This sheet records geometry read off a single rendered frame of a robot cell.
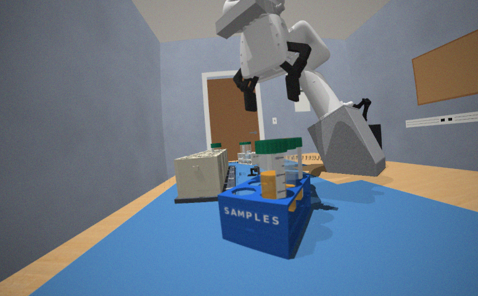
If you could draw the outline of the white tube rack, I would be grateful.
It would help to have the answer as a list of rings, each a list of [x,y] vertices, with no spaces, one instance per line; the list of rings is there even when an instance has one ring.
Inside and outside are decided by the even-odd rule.
[[[255,152],[250,152],[250,153],[247,153],[247,154],[251,154],[251,158],[248,158],[248,159],[245,159],[245,158],[241,158],[241,153],[238,153],[237,156],[238,156],[238,163],[239,164],[244,164],[244,165],[257,165],[258,164],[258,154],[256,154]],[[246,161],[243,162],[242,160],[248,160],[250,161],[249,163],[247,163]],[[246,163],[246,164],[245,164]]]

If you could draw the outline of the blue table mat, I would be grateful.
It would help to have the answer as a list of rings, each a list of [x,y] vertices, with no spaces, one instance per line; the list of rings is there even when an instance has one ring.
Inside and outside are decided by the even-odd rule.
[[[288,260],[224,240],[218,201],[175,183],[29,296],[478,296],[478,212],[309,175]]]

